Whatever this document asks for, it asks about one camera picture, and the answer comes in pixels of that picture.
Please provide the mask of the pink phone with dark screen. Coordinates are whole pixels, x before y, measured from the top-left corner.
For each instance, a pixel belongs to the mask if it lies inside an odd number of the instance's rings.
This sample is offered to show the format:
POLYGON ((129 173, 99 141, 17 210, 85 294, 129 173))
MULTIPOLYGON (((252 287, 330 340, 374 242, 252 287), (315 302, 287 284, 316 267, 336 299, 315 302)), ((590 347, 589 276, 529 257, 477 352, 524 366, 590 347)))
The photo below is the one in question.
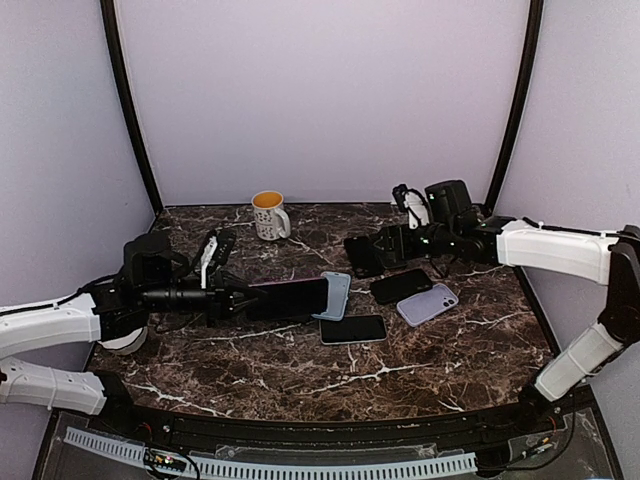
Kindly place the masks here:
POLYGON ((266 295, 246 309, 251 321, 286 320, 327 309, 329 282, 324 277, 253 285, 266 295))

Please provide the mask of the black frame post right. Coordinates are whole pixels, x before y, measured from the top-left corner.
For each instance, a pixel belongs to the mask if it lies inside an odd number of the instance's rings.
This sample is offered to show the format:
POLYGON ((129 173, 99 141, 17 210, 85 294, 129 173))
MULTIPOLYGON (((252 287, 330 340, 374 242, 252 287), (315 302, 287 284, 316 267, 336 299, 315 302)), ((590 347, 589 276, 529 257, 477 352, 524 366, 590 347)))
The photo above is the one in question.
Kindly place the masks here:
POLYGON ((531 0, 513 98, 484 206, 493 212, 504 185, 523 118, 533 75, 544 12, 543 0, 531 0))

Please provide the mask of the silver phone with dark screen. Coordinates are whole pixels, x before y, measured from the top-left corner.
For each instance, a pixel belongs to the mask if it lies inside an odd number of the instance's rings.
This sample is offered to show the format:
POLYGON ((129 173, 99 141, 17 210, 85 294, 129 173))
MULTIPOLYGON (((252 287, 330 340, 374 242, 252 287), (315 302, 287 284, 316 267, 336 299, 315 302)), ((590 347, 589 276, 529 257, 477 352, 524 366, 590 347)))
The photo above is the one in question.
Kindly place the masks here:
POLYGON ((319 322, 321 342, 341 345, 383 341, 387 338, 384 319, 379 315, 348 316, 340 321, 319 322))

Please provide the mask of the black phone from ring case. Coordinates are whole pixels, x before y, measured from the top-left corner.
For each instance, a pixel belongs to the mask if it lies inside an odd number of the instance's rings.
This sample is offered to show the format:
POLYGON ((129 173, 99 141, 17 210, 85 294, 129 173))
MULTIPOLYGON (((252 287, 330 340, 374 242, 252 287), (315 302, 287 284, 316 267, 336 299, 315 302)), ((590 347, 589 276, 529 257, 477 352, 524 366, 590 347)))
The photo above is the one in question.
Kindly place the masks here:
POLYGON ((428 291, 432 287, 433 281, 424 270, 412 269, 372 282, 370 292, 378 304, 386 305, 428 291))

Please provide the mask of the white fluted bowl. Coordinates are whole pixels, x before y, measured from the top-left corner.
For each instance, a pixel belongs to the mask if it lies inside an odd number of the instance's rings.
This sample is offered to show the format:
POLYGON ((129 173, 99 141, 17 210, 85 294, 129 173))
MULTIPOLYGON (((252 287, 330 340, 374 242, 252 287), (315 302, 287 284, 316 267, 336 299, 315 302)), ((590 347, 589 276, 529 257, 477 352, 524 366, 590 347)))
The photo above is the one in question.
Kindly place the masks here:
POLYGON ((116 355, 129 355, 139 350, 146 341, 148 328, 143 327, 132 333, 113 340, 99 341, 99 344, 107 351, 116 355))

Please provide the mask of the black frame post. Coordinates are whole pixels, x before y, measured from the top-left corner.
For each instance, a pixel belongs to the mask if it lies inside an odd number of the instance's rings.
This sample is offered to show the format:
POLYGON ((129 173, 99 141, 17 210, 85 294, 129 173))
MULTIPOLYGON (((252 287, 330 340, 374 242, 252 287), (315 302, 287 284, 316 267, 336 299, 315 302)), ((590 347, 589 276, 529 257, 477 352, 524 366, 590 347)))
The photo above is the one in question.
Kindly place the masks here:
POLYGON ((533 75, 544 12, 543 0, 531 0, 513 98, 484 206, 493 212, 504 185, 523 118, 533 75))
POLYGON ((151 162, 146 150, 136 107, 134 105, 119 30, 116 2, 113 0, 101 0, 100 10, 111 69, 129 141, 150 206, 154 215, 158 216, 164 210, 164 205, 152 171, 151 162))

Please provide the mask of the black frame post left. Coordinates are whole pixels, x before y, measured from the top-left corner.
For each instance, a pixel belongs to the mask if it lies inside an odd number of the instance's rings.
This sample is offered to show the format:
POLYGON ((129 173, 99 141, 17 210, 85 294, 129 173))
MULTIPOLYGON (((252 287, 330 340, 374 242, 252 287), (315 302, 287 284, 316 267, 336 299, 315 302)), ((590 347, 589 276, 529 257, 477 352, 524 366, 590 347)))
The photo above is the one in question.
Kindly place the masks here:
POLYGON ((154 215, 158 216, 164 210, 164 205, 152 171, 151 162, 146 150, 136 107, 134 105, 119 30, 116 2, 113 0, 101 0, 100 10, 111 69, 129 141, 150 206, 154 215))

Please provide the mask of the black front rail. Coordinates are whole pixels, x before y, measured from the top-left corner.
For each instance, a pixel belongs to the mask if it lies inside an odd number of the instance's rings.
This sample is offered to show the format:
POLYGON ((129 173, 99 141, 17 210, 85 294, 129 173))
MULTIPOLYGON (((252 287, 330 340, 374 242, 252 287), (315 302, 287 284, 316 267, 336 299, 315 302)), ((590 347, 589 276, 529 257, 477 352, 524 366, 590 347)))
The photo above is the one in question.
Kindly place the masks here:
POLYGON ((213 451, 224 445, 285 449, 383 448, 434 444, 491 447, 525 433, 558 434, 568 403, 550 407, 527 430, 516 426, 518 404, 413 419, 362 422, 275 422, 224 419, 132 405, 117 415, 95 416, 104 432, 177 449, 213 451))

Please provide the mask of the white patterned mug yellow inside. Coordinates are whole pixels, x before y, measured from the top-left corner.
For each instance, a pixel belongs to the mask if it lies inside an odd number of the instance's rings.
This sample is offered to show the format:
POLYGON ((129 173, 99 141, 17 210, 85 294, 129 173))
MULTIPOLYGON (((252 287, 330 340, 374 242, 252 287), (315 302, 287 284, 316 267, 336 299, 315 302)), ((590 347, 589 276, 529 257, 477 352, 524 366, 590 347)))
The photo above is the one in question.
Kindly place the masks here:
POLYGON ((276 241, 290 237, 291 222, 280 192, 259 192, 253 196, 251 204, 256 232, 261 240, 276 241))

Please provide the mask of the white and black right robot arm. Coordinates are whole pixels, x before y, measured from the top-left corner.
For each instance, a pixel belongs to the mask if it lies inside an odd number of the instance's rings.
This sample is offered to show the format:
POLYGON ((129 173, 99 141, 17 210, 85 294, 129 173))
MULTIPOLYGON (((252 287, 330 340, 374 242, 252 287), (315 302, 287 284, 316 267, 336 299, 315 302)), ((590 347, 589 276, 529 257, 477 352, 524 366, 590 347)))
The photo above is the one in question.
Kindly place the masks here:
POLYGON ((520 394, 510 413, 521 434, 534 432, 549 405, 639 340, 639 229, 588 231, 527 217, 487 216, 461 180, 418 191, 400 184, 392 195, 405 225, 382 228, 371 243, 386 267, 419 257, 451 255, 486 265, 531 267, 607 287, 593 325, 550 361, 520 394))

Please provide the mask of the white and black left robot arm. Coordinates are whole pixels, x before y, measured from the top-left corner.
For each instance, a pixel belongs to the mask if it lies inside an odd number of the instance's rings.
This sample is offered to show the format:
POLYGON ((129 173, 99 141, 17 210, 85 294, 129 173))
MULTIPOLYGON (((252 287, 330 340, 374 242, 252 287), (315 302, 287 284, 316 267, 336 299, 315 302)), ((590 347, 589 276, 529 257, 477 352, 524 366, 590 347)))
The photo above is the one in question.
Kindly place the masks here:
POLYGON ((120 436, 141 427, 140 412, 120 378, 109 372, 71 372, 24 362, 18 354, 62 344, 98 342, 129 354, 142 346, 153 314, 202 313, 229 318, 264 300, 266 292, 223 270, 236 236, 212 231, 196 260, 176 252, 165 232, 125 244, 113 274, 45 303, 1 311, 1 401, 101 414, 120 436))

